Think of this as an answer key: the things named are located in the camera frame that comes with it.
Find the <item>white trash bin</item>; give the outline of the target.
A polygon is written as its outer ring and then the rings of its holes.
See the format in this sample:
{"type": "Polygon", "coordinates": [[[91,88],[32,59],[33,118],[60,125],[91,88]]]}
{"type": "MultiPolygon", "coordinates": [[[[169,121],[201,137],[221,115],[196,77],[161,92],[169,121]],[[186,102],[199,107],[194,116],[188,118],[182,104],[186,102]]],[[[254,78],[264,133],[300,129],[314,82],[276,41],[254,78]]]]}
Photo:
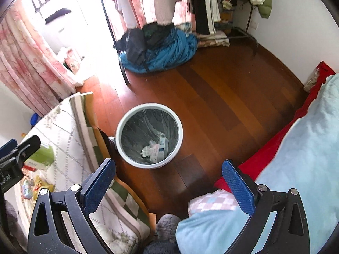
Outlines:
{"type": "Polygon", "coordinates": [[[115,146],[128,164],[143,169],[161,168],[176,157],[183,143],[178,115],[159,103],[130,109],[120,120],[115,146]]]}

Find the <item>dark grey fuzzy cushion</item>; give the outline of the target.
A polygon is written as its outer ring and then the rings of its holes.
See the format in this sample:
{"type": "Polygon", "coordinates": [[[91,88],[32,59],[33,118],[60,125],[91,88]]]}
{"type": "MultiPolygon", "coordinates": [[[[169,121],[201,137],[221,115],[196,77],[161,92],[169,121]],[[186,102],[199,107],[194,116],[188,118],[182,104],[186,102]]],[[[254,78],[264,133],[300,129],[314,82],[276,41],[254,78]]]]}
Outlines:
{"type": "Polygon", "coordinates": [[[155,229],[155,238],[144,248],[143,253],[180,253],[176,241],[176,230],[181,219],[173,214],[162,216],[155,229]]]}

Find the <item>blue capped plastic bottle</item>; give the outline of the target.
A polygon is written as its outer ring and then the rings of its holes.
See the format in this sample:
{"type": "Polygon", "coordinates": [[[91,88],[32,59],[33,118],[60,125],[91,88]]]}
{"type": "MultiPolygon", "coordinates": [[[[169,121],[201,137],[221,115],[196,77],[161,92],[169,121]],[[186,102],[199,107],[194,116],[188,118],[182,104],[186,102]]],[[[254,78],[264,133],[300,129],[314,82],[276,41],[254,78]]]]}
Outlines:
{"type": "Polygon", "coordinates": [[[34,113],[30,119],[31,126],[34,127],[41,119],[42,117],[38,113],[34,113]]]}

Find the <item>olive green puffer jacket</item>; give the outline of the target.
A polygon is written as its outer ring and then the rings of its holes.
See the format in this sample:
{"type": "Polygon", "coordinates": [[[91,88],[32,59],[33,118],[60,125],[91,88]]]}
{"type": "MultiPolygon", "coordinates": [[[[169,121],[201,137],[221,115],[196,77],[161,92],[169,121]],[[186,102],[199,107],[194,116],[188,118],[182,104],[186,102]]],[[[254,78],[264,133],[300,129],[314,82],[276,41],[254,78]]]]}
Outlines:
{"type": "Polygon", "coordinates": [[[259,5],[258,12],[262,18],[268,19],[272,11],[272,0],[265,0],[262,5],[259,5]]]}

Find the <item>light blue blanket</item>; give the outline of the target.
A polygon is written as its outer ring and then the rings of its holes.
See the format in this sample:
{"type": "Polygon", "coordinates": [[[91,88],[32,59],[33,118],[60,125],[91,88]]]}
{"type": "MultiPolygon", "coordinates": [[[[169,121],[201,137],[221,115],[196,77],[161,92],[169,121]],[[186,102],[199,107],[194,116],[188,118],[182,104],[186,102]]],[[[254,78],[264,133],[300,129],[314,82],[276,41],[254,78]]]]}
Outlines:
{"type": "MultiPolygon", "coordinates": [[[[306,115],[292,125],[255,181],[274,191],[299,191],[310,252],[318,253],[338,224],[338,75],[326,79],[306,115]]],[[[224,253],[248,218],[240,208],[193,214],[177,227],[179,251],[224,253]]]]}

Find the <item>blue black clothes pile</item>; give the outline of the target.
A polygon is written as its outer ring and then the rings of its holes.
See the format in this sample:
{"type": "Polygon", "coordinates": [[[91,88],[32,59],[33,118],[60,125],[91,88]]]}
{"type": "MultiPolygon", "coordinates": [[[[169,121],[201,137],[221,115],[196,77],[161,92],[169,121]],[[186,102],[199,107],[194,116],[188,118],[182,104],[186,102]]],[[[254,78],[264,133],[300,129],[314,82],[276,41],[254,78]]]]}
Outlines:
{"type": "Polygon", "coordinates": [[[115,47],[121,51],[122,66],[138,74],[176,68],[193,58],[198,39],[173,24],[156,22],[127,30],[115,47]]]}

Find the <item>red bed sheet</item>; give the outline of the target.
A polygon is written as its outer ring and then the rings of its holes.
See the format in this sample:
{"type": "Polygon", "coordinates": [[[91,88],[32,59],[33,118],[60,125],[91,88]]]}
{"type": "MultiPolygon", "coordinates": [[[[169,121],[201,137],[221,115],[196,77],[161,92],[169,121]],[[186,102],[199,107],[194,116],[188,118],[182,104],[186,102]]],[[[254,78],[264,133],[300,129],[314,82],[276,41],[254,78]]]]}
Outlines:
{"type": "Polygon", "coordinates": [[[295,187],[338,196],[338,74],[316,67],[315,85],[290,124],[240,170],[273,190],[295,187]]]}

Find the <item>green white carton box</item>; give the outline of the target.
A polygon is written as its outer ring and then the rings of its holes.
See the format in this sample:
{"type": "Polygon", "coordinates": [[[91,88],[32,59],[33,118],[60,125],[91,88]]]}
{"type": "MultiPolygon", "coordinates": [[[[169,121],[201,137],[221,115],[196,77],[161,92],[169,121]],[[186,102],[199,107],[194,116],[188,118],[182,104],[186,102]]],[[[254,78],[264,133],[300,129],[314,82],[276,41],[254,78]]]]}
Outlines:
{"type": "Polygon", "coordinates": [[[24,162],[24,165],[38,170],[47,170],[54,161],[55,155],[52,146],[41,145],[41,147],[24,162]]]}

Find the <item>black hanging trousers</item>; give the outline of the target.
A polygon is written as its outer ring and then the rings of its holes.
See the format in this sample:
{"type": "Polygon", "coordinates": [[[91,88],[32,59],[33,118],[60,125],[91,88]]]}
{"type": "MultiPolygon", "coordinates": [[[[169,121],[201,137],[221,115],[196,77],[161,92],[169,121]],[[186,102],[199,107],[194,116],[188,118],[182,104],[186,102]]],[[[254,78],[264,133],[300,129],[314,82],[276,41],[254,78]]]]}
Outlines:
{"type": "Polygon", "coordinates": [[[201,35],[216,33],[215,23],[221,20],[217,0],[190,0],[191,12],[195,15],[196,32],[201,35]]]}

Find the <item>pink floral curtain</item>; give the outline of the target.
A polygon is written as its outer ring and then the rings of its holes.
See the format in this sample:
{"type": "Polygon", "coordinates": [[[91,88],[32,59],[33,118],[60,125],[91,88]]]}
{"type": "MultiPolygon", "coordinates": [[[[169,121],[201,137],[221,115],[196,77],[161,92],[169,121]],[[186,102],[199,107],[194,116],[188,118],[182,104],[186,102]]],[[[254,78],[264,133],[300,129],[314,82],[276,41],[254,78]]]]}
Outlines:
{"type": "Polygon", "coordinates": [[[21,0],[15,0],[1,21],[1,82],[39,116],[84,84],[57,59],[21,0]]]}

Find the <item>yellow panda snack wrapper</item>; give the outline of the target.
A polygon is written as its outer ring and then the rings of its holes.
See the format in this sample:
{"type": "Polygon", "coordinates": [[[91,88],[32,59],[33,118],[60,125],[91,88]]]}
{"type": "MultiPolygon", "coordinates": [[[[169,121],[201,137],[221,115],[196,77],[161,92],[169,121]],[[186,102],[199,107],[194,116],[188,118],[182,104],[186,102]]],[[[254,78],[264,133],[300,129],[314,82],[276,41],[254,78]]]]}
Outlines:
{"type": "Polygon", "coordinates": [[[54,192],[55,186],[43,180],[39,175],[34,178],[25,176],[21,181],[22,198],[26,200],[37,200],[38,193],[41,189],[48,189],[54,192]]]}

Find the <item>white appliance on balcony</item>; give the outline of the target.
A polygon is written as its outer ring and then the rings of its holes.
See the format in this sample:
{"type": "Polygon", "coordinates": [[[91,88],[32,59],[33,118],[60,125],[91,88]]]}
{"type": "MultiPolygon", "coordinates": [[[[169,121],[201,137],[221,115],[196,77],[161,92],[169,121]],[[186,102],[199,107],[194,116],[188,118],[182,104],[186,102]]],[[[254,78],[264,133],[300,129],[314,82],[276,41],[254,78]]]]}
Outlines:
{"type": "Polygon", "coordinates": [[[73,49],[80,57],[86,55],[87,23],[83,15],[63,7],[45,19],[42,34],[52,50],[73,49]]]}

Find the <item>black clothes rack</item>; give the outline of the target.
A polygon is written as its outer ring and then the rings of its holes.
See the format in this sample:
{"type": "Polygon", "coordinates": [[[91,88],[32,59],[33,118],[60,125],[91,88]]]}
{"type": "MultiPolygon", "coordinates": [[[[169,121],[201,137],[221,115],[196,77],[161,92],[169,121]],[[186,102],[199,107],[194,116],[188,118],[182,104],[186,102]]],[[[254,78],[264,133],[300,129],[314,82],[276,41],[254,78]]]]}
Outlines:
{"type": "MultiPolygon", "coordinates": [[[[100,0],[101,2],[101,5],[102,5],[102,8],[103,8],[103,12],[104,12],[104,15],[105,15],[105,19],[106,19],[106,22],[107,22],[107,25],[108,25],[108,28],[109,28],[109,32],[111,34],[111,37],[113,39],[113,48],[117,51],[117,54],[118,56],[122,53],[122,51],[118,48],[115,47],[115,44],[117,43],[116,41],[116,38],[115,38],[115,35],[114,35],[114,29],[112,27],[112,24],[109,20],[109,16],[107,15],[107,11],[106,11],[106,8],[105,8],[105,3],[103,0],[100,0]]],[[[230,39],[250,39],[251,41],[253,41],[253,56],[256,56],[257,54],[257,49],[258,49],[258,42],[257,40],[248,33],[248,27],[249,27],[249,23],[250,23],[250,20],[252,18],[252,12],[253,12],[253,5],[251,6],[250,8],[250,14],[249,14],[249,17],[248,17],[248,22],[247,22],[247,27],[246,27],[246,30],[243,30],[239,27],[232,27],[231,31],[234,31],[234,32],[238,32],[238,35],[233,35],[233,36],[225,36],[225,37],[221,37],[219,38],[218,40],[230,40],[230,39]]],[[[191,34],[191,29],[189,29],[189,24],[190,23],[183,23],[183,24],[180,24],[178,26],[176,26],[177,29],[183,31],[186,33],[187,36],[189,36],[191,34]]],[[[128,80],[128,77],[126,75],[126,71],[125,71],[125,68],[121,62],[121,58],[118,58],[118,63],[119,63],[119,68],[121,70],[121,73],[122,73],[122,77],[124,79],[124,82],[125,84],[129,87],[129,80],[128,80]]]]}

